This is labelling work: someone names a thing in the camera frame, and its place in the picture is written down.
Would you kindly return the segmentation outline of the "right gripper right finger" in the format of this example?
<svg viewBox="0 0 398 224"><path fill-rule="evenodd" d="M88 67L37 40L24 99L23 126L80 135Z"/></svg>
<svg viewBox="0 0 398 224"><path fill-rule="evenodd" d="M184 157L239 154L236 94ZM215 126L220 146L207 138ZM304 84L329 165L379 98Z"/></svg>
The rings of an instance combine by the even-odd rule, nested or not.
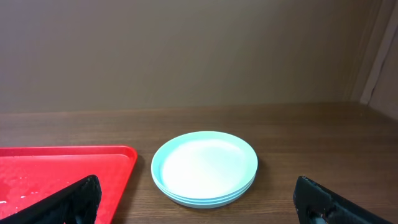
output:
<svg viewBox="0 0 398 224"><path fill-rule="evenodd" d="M297 179L293 201L300 224L391 224L305 176Z"/></svg>

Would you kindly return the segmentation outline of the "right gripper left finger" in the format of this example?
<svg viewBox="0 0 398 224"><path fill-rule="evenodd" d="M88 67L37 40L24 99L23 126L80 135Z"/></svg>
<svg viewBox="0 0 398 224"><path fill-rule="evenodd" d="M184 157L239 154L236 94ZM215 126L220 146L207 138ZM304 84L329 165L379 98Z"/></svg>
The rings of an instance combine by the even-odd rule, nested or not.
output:
<svg viewBox="0 0 398 224"><path fill-rule="evenodd" d="M99 178L89 175L1 219L1 224L94 224L101 196Z"/></svg>

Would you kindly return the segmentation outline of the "white plate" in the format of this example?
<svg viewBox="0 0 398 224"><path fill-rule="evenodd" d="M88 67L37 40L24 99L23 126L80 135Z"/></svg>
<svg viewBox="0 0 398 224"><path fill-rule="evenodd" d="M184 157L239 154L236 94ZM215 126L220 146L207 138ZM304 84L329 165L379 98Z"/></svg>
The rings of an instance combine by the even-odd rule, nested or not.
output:
<svg viewBox="0 0 398 224"><path fill-rule="evenodd" d="M154 182L171 194L210 199L243 188L257 168L257 154L243 139L198 131L163 144L152 158L151 174Z"/></svg>
<svg viewBox="0 0 398 224"><path fill-rule="evenodd" d="M179 196L177 194L173 194L169 192L168 190L165 190L163 187L160 187L158 184L155 184L160 191L162 191L164 194L167 196L170 196L178 201L187 201L189 203L201 203L201 204L211 204L211 203L219 203L221 201L233 201L240 197L245 191L247 191L248 188L252 185L254 182L255 177L253 177L244 187L230 193L227 195L222 195L220 197L213 197L213 198L188 198L188 197L183 197Z"/></svg>
<svg viewBox="0 0 398 224"><path fill-rule="evenodd" d="M224 205L230 204L240 198L249 188L252 186L252 182L247 184L244 188L238 190L237 192L233 193L231 196L224 197L222 199L217 200L199 200L193 201L188 199L179 199L177 196L173 196L170 193L162 190L162 192L169 198L171 201L186 206L190 208L199 208L199 209L207 209L207 208L218 208Z"/></svg>

